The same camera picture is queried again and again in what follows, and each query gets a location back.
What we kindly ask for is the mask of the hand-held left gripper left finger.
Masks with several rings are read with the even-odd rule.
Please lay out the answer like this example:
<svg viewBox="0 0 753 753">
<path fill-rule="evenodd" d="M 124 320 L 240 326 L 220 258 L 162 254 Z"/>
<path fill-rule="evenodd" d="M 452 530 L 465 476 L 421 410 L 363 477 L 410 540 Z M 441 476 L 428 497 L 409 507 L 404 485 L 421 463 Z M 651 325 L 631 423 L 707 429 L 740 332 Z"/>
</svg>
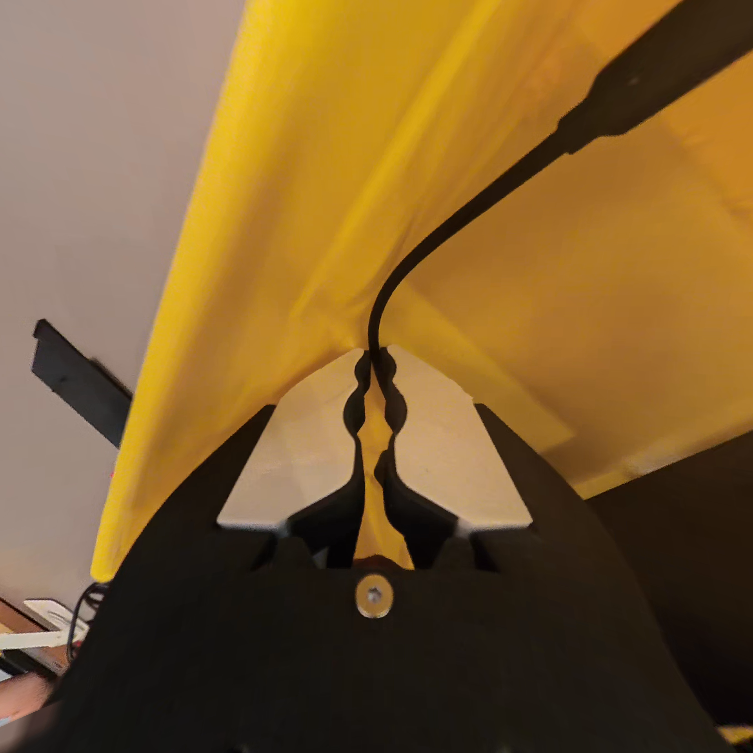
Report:
<svg viewBox="0 0 753 753">
<path fill-rule="evenodd" d="M 329 568 L 353 564 L 364 513 L 358 433 L 371 381 L 356 348 L 291 387 L 274 407 L 217 523 L 223 529 L 300 538 Z"/>
</svg>

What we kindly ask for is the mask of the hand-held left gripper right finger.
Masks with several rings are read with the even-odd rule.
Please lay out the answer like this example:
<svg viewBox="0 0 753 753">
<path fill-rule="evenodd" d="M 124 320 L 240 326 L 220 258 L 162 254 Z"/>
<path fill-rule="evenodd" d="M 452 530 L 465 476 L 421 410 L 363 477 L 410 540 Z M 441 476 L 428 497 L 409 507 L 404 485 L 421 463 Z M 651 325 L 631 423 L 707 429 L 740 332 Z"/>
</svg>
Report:
<svg viewBox="0 0 753 753">
<path fill-rule="evenodd" d="M 528 529 L 532 514 L 471 395 L 400 346 L 381 348 L 377 366 L 391 435 L 375 474 L 414 568 L 430 569 L 450 539 Z"/>
</svg>

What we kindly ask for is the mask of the yellow plastic bin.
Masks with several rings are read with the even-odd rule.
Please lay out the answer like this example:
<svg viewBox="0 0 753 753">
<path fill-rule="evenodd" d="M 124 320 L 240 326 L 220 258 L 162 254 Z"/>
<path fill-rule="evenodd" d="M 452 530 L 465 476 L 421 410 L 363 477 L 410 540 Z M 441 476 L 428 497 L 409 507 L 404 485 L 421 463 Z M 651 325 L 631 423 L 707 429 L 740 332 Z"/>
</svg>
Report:
<svg viewBox="0 0 753 753">
<path fill-rule="evenodd" d="M 676 2 L 248 2 L 91 575 L 265 404 L 355 347 L 422 238 Z M 589 497 L 751 427 L 751 55 L 565 156 L 396 291 L 382 341 Z"/>
</svg>

